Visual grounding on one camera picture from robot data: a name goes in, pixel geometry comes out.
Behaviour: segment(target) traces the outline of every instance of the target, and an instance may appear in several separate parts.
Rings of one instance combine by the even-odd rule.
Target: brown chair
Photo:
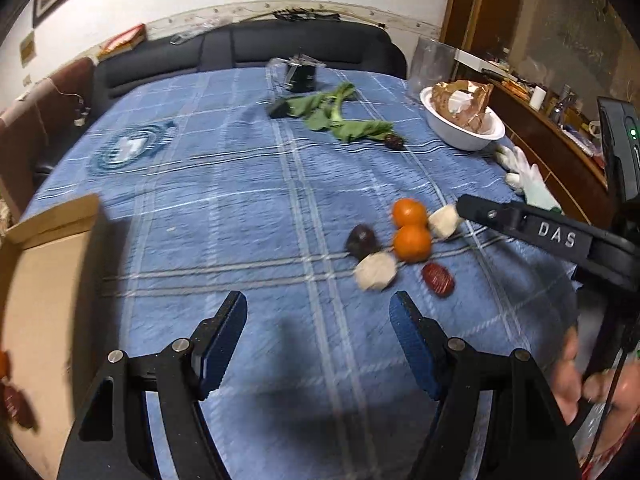
[[[15,221],[37,184],[82,134],[74,120],[91,105],[93,78],[93,61],[75,60],[36,83],[0,115],[0,195]]]

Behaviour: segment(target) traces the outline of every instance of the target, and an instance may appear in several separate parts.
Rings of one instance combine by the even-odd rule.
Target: blue tablecloth
[[[400,479],[427,433],[434,403],[418,390],[388,320],[407,290],[426,316],[476,349],[530,349],[545,367],[575,320],[569,267],[524,243],[466,222],[432,258],[456,279],[437,299],[404,266],[388,290],[361,292],[344,253],[356,224],[390,244],[389,211],[403,196],[434,211],[463,193],[514,200],[490,148],[445,145],[391,76],[321,70],[325,87],[358,90],[345,118],[384,118],[406,138],[392,152],[341,144],[301,120],[270,121],[264,68],[196,73],[139,87],[68,152],[28,209],[97,192],[111,219],[98,310],[114,317],[135,356],[188,336],[229,290],[249,316],[222,387],[202,404],[235,480]],[[486,398],[478,426],[486,424]],[[150,420],[165,479],[175,478],[157,399]],[[466,465],[478,464],[481,437]]]

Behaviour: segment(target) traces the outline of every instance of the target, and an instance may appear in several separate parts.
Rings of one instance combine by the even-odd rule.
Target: crumpled brown paper
[[[494,89],[492,84],[480,84],[473,81],[459,80],[453,83],[444,81],[437,83],[431,90],[431,104],[434,110],[447,121],[454,123],[468,132],[482,134],[482,120],[489,104],[489,97]],[[457,113],[449,111],[449,99],[453,92],[462,90],[473,95],[470,105]]]

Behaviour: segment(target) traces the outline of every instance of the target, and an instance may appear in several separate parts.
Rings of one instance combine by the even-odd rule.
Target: blue gripper pad
[[[433,319],[425,318],[404,291],[389,301],[389,319],[418,386],[433,400],[446,394],[446,334]]]
[[[200,322],[191,335],[191,367],[198,380],[198,397],[207,398],[222,382],[246,323],[247,305],[242,292],[232,291],[216,315]]]

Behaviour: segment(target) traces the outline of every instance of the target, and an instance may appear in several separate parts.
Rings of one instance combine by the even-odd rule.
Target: printed logo on tablecloth
[[[173,121],[130,126],[94,154],[91,168],[97,172],[119,170],[142,157],[153,156],[171,143],[176,128]]]

